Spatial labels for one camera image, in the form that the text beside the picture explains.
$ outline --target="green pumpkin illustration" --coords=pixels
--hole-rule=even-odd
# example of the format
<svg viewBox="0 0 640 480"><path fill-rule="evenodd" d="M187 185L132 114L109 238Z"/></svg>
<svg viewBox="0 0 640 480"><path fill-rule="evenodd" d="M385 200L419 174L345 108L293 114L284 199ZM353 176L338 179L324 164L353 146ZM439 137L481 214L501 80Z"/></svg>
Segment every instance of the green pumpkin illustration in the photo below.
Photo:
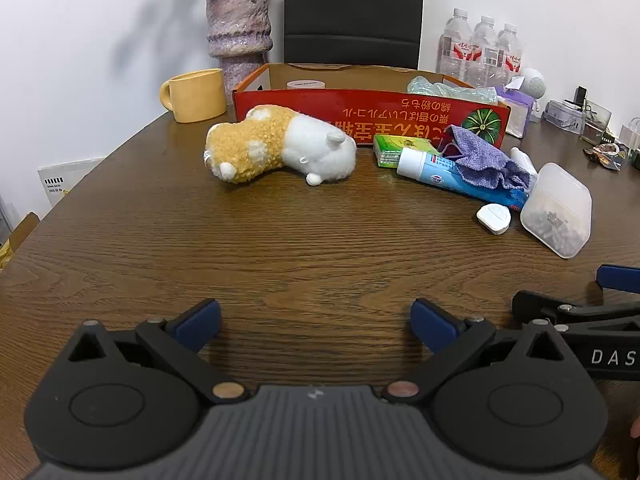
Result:
<svg viewBox="0 0 640 480"><path fill-rule="evenodd" d="M481 139L493 144L500 137L500 116L490 108L479 108L470 113L461 126L475 133Z"/></svg>

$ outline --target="purple tissue package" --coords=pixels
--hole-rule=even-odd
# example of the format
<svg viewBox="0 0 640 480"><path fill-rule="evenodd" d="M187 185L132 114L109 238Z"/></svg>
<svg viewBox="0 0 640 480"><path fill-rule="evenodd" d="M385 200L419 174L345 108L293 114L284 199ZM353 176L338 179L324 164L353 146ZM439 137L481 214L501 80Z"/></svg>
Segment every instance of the purple tissue package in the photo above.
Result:
<svg viewBox="0 0 640 480"><path fill-rule="evenodd" d="M520 90L504 89L502 86L495 87L495 91L511 107L507 133L521 139L527 133L527 125L535 99Z"/></svg>

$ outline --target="stuffed animal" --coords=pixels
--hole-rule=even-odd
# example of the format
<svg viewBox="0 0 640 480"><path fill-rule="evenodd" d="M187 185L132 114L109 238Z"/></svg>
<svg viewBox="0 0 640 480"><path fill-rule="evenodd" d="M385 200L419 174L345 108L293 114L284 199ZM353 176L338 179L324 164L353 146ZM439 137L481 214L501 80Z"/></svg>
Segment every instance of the stuffed animal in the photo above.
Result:
<svg viewBox="0 0 640 480"><path fill-rule="evenodd" d="M346 178L356 164L356 143L339 128L276 105L249 110L240 123L214 124L204 163L226 182L246 182L267 170L289 166L318 186Z"/></svg>

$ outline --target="mug handle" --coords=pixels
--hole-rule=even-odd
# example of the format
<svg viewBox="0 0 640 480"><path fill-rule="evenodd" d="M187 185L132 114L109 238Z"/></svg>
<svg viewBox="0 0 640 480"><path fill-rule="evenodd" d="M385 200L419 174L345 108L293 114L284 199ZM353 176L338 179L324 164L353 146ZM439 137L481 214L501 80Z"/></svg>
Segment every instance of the mug handle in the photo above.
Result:
<svg viewBox="0 0 640 480"><path fill-rule="evenodd" d="M160 87L160 102L162 103L162 106L170 112L174 111L174 108L171 106L171 92L169 92L168 81L162 83L162 86Z"/></svg>

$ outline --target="chair backrest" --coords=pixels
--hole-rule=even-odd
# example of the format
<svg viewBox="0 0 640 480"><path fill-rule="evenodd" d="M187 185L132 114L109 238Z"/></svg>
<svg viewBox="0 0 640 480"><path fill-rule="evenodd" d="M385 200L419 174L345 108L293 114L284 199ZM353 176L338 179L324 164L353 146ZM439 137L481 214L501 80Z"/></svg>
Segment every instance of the chair backrest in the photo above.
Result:
<svg viewBox="0 0 640 480"><path fill-rule="evenodd" d="M284 61L418 67L422 0L285 0Z"/></svg>

